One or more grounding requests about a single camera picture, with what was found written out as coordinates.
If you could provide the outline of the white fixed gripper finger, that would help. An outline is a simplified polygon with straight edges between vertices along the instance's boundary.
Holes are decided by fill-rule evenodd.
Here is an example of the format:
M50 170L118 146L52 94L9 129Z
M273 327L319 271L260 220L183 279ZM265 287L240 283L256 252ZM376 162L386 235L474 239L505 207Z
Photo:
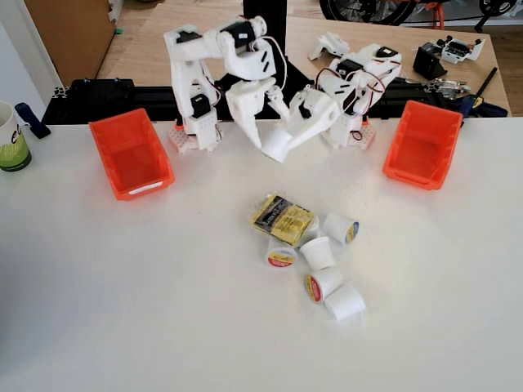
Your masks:
M299 127L297 125L289 125L288 131L291 134L291 139L288 141L286 148L290 152L298 146L306 143L311 138L318 136L320 133L327 131L328 127Z
M258 133L255 114L239 107L231 107L230 114L234 122L241 128L253 145L261 148L262 142Z

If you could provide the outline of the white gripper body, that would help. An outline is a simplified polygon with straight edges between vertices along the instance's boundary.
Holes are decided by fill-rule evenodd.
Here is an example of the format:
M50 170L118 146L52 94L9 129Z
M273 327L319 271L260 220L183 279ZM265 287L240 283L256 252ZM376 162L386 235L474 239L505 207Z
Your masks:
M297 109L297 126L328 127L328 131L358 131L363 126L364 111L360 101L365 89L360 86L363 72L347 76L330 68L316 75L313 84L305 86L291 99L289 108Z
M218 47L226 72L239 80L226 91L230 110L261 110L276 85L273 47L262 16L238 18L222 27Z

